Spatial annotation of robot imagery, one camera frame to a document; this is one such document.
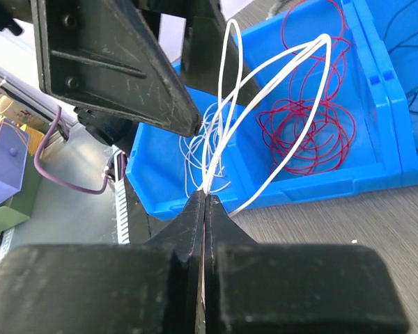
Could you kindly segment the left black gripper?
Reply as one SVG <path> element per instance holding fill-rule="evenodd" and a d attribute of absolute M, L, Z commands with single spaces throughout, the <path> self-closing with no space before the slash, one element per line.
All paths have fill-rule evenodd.
<path fill-rule="evenodd" d="M 132 120 L 193 136 L 201 115 L 131 1 L 32 1 L 39 86 L 98 142 L 132 146 Z"/>

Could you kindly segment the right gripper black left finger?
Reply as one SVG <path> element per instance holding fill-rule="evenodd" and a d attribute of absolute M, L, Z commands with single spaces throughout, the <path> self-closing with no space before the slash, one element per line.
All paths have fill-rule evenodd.
<path fill-rule="evenodd" d="M 0 264 L 0 333 L 196 333 L 205 194 L 144 244 L 34 244 Z"/>

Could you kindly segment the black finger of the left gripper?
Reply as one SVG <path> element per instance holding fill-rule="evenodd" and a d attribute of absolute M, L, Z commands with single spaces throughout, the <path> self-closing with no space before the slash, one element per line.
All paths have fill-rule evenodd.
<path fill-rule="evenodd" d="M 181 56 L 180 78 L 189 88 L 217 96 L 219 69 L 226 21 L 220 1 L 187 1 L 185 37 Z M 234 89 L 238 66 L 244 79 L 249 68 L 239 62 L 239 50 L 230 32 L 228 34 L 226 62 L 222 79 L 222 97 Z M 239 92 L 237 104 L 248 104 L 259 91 L 255 79 L 246 83 Z"/>

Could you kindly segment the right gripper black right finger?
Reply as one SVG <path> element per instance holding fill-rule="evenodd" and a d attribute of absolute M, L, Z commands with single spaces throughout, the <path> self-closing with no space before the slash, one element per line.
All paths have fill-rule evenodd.
<path fill-rule="evenodd" d="M 206 199 L 207 333 L 407 333 L 378 252 L 352 244 L 260 244 Z"/>

